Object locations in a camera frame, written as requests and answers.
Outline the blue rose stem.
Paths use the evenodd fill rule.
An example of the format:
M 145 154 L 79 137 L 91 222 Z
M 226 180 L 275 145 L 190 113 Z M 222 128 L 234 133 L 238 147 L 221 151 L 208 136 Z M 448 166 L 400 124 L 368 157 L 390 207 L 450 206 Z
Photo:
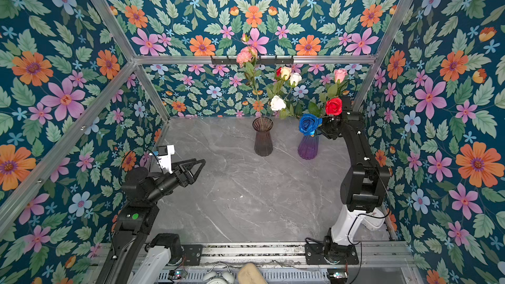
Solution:
M 315 136 L 322 122 L 322 118 L 313 114 L 303 114 L 299 121 L 299 131 L 304 136 Z

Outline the purple ribbed glass vase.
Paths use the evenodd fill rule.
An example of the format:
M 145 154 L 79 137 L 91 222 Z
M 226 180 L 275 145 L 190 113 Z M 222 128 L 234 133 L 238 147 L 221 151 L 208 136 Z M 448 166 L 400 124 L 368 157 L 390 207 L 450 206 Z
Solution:
M 303 135 L 298 146 L 298 154 L 302 159 L 312 160 L 318 155 L 320 132 L 315 131 L 312 135 Z

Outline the small pink rose stem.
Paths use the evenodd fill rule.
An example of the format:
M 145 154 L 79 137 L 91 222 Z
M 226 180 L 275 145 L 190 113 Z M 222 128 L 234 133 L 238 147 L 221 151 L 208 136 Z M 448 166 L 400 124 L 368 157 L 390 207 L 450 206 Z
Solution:
M 331 75 L 333 80 L 323 85 L 323 90 L 319 95 L 320 102 L 326 103 L 331 99 L 344 95 L 349 85 L 348 75 L 348 72 L 344 68 L 334 70 L 334 73 Z

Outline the white rose stem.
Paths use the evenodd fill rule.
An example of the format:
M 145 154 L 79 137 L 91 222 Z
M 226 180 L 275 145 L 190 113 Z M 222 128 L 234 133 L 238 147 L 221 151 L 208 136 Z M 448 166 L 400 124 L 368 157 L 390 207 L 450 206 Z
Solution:
M 285 85 L 285 88 L 283 89 L 283 92 L 285 92 L 285 100 L 287 100 L 289 94 L 294 90 L 294 88 L 300 84 L 301 80 L 302 78 L 299 73 L 292 72 L 289 82 Z
M 303 114 L 303 106 L 301 103 L 287 101 L 278 95 L 271 98 L 269 105 L 272 114 L 281 120 L 287 118 L 300 119 Z

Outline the smoky brown ribbed glass vase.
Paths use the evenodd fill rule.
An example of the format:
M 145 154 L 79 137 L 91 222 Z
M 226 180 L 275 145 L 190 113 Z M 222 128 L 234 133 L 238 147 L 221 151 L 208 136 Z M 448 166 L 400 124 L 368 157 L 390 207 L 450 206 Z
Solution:
M 259 156 L 269 156 L 273 151 L 273 141 L 270 134 L 274 126 L 270 118 L 258 117 L 253 123 L 252 127 L 256 131 L 254 150 Z

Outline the cream rose stem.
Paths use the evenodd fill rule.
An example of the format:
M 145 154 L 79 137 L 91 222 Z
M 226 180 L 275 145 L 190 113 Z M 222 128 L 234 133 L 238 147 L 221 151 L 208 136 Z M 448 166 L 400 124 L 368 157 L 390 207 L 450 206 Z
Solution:
M 270 100 L 273 96 L 278 95 L 281 98 L 285 99 L 285 92 L 283 92 L 283 89 L 285 88 L 285 85 L 289 82 L 289 79 L 292 74 L 292 69 L 289 67 L 281 67 L 281 77 L 277 78 L 275 75 L 275 80 L 273 84 L 269 87 L 267 87 L 267 94 L 269 98 L 269 103 Z

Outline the pink peony flower stem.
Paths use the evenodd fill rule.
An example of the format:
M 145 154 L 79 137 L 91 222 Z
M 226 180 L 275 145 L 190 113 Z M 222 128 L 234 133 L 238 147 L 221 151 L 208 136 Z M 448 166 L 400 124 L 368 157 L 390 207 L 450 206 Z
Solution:
M 252 88 L 253 95 L 256 96 L 256 100 L 253 101 L 253 109 L 255 117 L 258 118 L 262 116 L 264 104 L 260 100 L 259 87 L 256 81 L 256 74 L 259 71 L 256 64 L 252 62 L 252 59 L 257 58 L 259 54 L 257 49 L 250 44 L 251 37 L 248 34 L 242 34 L 241 41 L 245 44 L 245 47 L 238 53 L 239 67 L 244 69 L 244 75 L 248 80 L 247 84 Z

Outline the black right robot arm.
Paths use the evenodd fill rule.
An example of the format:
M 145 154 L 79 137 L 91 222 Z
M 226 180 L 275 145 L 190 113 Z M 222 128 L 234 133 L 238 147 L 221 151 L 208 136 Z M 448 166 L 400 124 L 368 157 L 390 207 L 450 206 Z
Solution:
M 322 134 L 332 140 L 343 138 L 350 158 L 350 168 L 340 188 L 343 208 L 323 240 L 323 257 L 330 264 L 352 263 L 356 255 L 355 234 L 367 219 L 382 222 L 386 215 L 373 215 L 384 201 L 390 174 L 372 154 L 364 118 L 352 110 L 351 99 L 341 98 L 341 113 L 323 118 Z

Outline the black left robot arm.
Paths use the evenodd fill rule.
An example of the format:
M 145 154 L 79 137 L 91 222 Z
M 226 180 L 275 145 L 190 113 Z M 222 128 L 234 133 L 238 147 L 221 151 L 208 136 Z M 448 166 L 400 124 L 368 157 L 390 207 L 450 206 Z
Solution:
M 145 167 L 127 173 L 121 187 L 127 203 L 114 226 L 98 283 L 127 283 L 159 214 L 158 201 L 178 187 L 194 184 L 205 164 L 204 159 L 189 159 L 172 163 L 171 173 L 150 172 Z

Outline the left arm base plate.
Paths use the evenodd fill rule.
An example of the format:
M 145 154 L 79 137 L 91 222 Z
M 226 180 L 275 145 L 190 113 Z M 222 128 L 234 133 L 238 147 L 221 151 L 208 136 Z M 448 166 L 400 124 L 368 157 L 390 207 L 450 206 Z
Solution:
M 199 266 L 203 255 L 203 246 L 182 245 L 182 261 L 181 266 Z

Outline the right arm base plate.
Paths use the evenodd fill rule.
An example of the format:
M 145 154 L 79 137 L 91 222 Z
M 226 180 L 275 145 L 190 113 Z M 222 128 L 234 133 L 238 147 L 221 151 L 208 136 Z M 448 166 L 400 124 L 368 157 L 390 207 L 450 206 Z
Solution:
M 360 263 L 353 245 L 338 245 L 330 236 L 323 241 L 307 237 L 305 258 L 308 265 L 358 265 Z

